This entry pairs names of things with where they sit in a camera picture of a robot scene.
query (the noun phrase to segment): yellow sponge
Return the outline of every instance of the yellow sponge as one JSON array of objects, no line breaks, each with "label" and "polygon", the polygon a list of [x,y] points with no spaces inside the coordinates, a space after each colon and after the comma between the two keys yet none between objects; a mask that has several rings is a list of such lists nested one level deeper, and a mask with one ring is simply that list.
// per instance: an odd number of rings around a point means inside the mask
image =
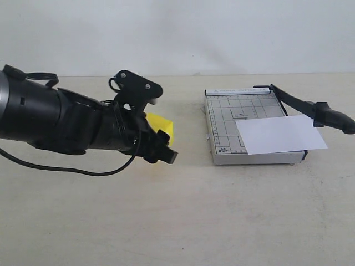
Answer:
[{"label": "yellow sponge", "polygon": [[158,132],[158,130],[163,130],[165,133],[167,133],[170,137],[169,140],[169,147],[172,146],[174,142],[174,127],[173,127],[173,122],[161,117],[159,115],[155,115],[152,113],[147,113],[146,119],[151,126],[151,128],[155,131]]}]

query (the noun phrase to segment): black cable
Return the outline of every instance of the black cable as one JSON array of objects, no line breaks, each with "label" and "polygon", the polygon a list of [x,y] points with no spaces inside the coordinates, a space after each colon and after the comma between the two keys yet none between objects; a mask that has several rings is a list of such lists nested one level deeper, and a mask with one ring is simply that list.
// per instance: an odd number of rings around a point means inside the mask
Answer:
[{"label": "black cable", "polygon": [[33,169],[37,169],[37,170],[46,170],[46,171],[55,171],[55,172],[72,172],[72,173],[80,173],[82,175],[87,175],[87,176],[110,176],[110,175],[114,175],[114,174],[119,173],[122,170],[126,169],[133,162],[133,160],[136,158],[136,156],[139,152],[139,147],[140,147],[140,142],[141,142],[141,131],[140,131],[138,124],[137,124],[137,127],[138,127],[138,139],[136,140],[135,151],[134,151],[132,157],[120,168],[118,168],[114,171],[110,171],[110,172],[89,172],[89,171],[84,171],[84,170],[80,170],[80,169],[76,169],[76,168],[37,165],[34,163],[23,161],[19,158],[16,158],[1,148],[0,148],[0,155],[4,156],[5,158],[7,158],[10,161],[13,161],[19,165],[33,168]]}]

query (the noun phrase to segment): robotic arm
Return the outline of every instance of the robotic arm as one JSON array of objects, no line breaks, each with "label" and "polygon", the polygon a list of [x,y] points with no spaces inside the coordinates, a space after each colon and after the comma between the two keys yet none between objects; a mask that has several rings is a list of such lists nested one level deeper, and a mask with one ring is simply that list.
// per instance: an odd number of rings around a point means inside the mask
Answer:
[{"label": "robotic arm", "polygon": [[[48,82],[42,85],[31,80]],[[160,85],[122,70],[109,80],[115,98],[97,101],[67,89],[54,89],[58,82],[55,74],[24,73],[6,65],[0,71],[0,138],[67,155],[83,155],[87,149],[118,150],[131,159],[115,171],[95,173],[35,165],[2,149],[1,155],[30,168],[92,176],[118,173],[137,156],[149,163],[174,162],[178,153],[168,147],[169,135],[155,132],[144,113],[148,103],[162,96]],[[114,89],[112,82],[119,89]]]}]

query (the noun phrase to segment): white table surface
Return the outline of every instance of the white table surface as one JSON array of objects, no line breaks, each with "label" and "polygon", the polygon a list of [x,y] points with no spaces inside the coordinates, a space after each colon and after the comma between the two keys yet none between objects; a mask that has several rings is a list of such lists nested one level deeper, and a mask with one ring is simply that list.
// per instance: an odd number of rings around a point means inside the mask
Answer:
[{"label": "white table surface", "polygon": [[[355,265],[355,136],[322,128],[329,149],[298,165],[212,164],[204,89],[275,84],[355,117],[355,74],[156,77],[147,111],[174,122],[173,165],[136,159],[88,177],[0,158],[0,265]],[[111,99],[108,78],[60,86]],[[290,115],[298,112],[286,107]],[[113,170],[128,157],[71,157],[2,140],[34,163]]]}]

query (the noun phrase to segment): white paper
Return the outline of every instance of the white paper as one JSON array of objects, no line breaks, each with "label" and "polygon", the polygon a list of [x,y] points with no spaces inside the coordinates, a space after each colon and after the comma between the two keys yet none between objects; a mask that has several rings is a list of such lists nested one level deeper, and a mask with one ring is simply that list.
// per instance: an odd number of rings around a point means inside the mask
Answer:
[{"label": "white paper", "polygon": [[305,115],[236,121],[248,154],[327,149],[313,120]]}]

